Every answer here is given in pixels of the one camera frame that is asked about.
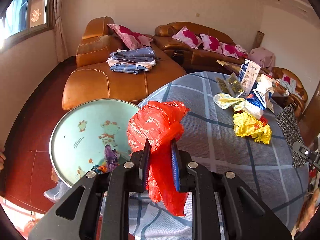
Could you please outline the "person's right hand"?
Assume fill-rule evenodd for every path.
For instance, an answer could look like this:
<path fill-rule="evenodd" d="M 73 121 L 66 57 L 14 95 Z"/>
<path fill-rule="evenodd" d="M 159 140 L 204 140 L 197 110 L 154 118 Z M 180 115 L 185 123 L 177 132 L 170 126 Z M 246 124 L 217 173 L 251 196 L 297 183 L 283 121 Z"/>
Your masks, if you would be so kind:
<path fill-rule="evenodd" d="M 310 198 L 304 205 L 302 216 L 298 222 L 298 231 L 303 231 L 307 227 L 308 223 L 319 208 L 319 188 L 317 188 L 309 197 Z"/>

